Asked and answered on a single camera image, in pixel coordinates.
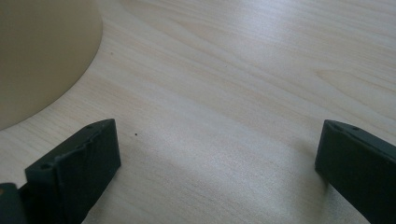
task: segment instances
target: wood grain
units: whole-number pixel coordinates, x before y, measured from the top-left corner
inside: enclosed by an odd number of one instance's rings
[[[394,1],[98,3],[85,75],[0,132],[1,182],[114,118],[122,167],[84,223],[368,223],[314,160],[325,119],[396,144]]]

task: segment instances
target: beige lampshade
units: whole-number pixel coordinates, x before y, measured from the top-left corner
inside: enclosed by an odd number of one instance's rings
[[[92,0],[0,0],[0,130],[64,94],[101,38]]]

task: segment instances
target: light wood grain surface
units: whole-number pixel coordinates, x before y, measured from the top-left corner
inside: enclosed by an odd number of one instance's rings
[[[98,4],[96,58],[0,132],[0,182],[114,118],[122,167],[86,224],[368,223],[314,160],[325,119],[396,144],[395,1]]]

